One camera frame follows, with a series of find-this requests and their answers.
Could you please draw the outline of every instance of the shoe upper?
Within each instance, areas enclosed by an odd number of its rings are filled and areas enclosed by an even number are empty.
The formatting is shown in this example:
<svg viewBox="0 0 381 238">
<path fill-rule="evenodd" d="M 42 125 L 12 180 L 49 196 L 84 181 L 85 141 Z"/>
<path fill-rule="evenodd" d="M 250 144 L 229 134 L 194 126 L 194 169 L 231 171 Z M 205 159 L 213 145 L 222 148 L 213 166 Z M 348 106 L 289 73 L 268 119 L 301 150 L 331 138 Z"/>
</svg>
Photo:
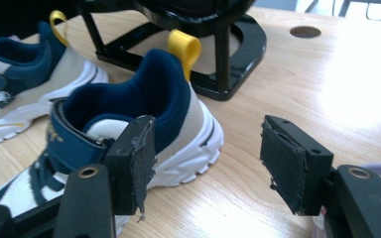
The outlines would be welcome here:
<svg viewBox="0 0 381 238">
<path fill-rule="evenodd" d="M 0 109 L 18 94 L 50 80 L 63 57 L 66 46 L 55 37 L 51 26 L 40 23 L 39 33 L 37 44 L 0 38 Z"/>
<path fill-rule="evenodd" d="M 87 84 L 54 103 L 46 149 L 0 190 L 0 204 L 16 216 L 62 194 L 71 171 L 101 163 L 127 124 L 142 115 L 156 117 L 155 147 L 162 163 L 196 136 L 202 114 L 180 61 L 152 50 L 128 81 Z"/>
</svg>

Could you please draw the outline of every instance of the blue shoe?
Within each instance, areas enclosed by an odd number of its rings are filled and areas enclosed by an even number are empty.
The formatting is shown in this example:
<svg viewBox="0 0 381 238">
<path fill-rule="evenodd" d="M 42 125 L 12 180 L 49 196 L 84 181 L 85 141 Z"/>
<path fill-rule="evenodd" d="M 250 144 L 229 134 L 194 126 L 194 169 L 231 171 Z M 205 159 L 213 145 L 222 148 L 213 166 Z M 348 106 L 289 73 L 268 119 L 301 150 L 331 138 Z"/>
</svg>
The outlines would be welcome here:
<svg viewBox="0 0 381 238">
<path fill-rule="evenodd" d="M 189 182 L 219 157 L 222 129 L 185 80 L 180 61 L 152 50 L 130 80 L 88 84 L 55 102 L 47 148 L 0 189 L 0 204 L 16 216 L 63 194 L 71 171 L 101 163 L 111 141 L 143 115 L 156 117 L 156 174 L 147 188 Z M 118 234 L 128 219 L 116 217 Z"/>
<path fill-rule="evenodd" d="M 50 113 L 52 100 L 90 82 L 107 82 L 107 73 L 66 47 L 47 23 L 40 42 L 0 39 L 0 142 L 26 130 Z"/>
</svg>

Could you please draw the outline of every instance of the screw hole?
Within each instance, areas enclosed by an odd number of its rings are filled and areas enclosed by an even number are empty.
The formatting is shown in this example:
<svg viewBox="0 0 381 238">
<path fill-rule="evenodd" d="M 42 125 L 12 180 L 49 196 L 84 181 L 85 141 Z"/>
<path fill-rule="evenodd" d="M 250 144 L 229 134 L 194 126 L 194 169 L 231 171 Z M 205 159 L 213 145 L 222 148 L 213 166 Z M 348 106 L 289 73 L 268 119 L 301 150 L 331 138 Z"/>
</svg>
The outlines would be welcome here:
<svg viewBox="0 0 381 238">
<path fill-rule="evenodd" d="M 313 149 L 312 152 L 315 154 L 320 154 L 320 150 L 318 150 L 318 149 Z"/>
<path fill-rule="evenodd" d="M 356 178 L 359 178 L 359 179 L 370 179 L 371 178 L 371 174 L 363 169 L 359 169 L 359 168 L 348 168 L 348 172 L 356 177 Z"/>
<path fill-rule="evenodd" d="M 89 168 L 85 168 L 85 169 L 81 170 L 78 173 L 78 176 L 80 178 L 87 179 L 87 178 L 91 178 L 91 177 L 97 175 L 97 173 L 98 173 L 98 168 L 89 167 Z"/>
</svg>

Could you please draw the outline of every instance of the sneaker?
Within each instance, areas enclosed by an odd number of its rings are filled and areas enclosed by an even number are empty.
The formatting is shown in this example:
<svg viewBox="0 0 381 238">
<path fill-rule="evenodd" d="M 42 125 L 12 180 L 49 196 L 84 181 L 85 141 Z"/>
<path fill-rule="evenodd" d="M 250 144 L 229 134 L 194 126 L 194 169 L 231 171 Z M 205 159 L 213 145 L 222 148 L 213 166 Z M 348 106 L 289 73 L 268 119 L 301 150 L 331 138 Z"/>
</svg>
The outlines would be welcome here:
<svg viewBox="0 0 381 238">
<path fill-rule="evenodd" d="M 217 160 L 223 144 L 220 125 L 185 80 L 180 61 L 151 50 L 130 80 L 88 84 L 55 102 L 47 148 L 0 188 L 0 204 L 17 216 L 63 194 L 72 170 L 102 163 L 108 142 L 143 115 L 156 118 L 156 174 L 147 188 L 189 182 Z M 118 234 L 128 219 L 116 216 Z"/>
<path fill-rule="evenodd" d="M 107 82 L 107 73 L 66 47 L 47 23 L 40 42 L 0 38 L 0 142 L 26 130 L 50 113 L 52 100 L 90 82 Z"/>
</svg>

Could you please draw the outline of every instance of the shoe sole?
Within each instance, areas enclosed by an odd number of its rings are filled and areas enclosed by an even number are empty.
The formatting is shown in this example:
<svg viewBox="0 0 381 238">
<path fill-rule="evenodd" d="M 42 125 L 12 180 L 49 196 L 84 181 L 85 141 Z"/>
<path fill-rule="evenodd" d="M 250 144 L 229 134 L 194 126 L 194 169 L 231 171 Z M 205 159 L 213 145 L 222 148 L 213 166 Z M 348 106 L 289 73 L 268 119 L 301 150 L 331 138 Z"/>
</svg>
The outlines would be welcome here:
<svg viewBox="0 0 381 238">
<path fill-rule="evenodd" d="M 99 68 L 90 61 L 86 61 L 79 78 L 67 86 L 49 92 L 43 95 L 36 103 L 18 107 L 7 113 L 3 118 L 0 118 L 0 142 L 13 138 L 17 134 L 25 131 L 30 127 L 34 119 L 44 115 L 49 115 L 52 109 L 52 100 L 60 97 L 66 97 L 70 95 L 74 89 L 87 83 L 107 81 L 108 76 L 103 69 Z M 29 91 L 33 90 L 34 88 L 25 91 L 25 93 L 29 93 Z"/>
<path fill-rule="evenodd" d="M 220 155 L 219 149 L 224 144 L 224 136 L 218 121 L 206 106 L 199 102 L 203 110 L 204 123 L 199 134 L 186 147 L 175 153 L 154 170 L 156 174 L 148 183 L 147 189 L 155 186 L 177 186 L 196 179 L 214 164 Z M 116 216 L 116 234 L 122 232 L 130 216 Z"/>
</svg>

